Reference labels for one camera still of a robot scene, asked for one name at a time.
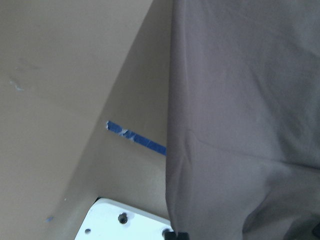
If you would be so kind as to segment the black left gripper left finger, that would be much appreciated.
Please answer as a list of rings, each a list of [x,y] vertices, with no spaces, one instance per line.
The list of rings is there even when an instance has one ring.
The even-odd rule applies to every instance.
[[[163,239],[164,240],[176,240],[177,236],[174,231],[170,231],[169,229],[165,229],[163,231]]]

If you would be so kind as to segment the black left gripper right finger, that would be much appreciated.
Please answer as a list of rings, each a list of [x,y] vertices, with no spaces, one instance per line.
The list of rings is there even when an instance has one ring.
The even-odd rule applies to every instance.
[[[187,232],[179,232],[176,236],[177,240],[190,240],[190,236]]]

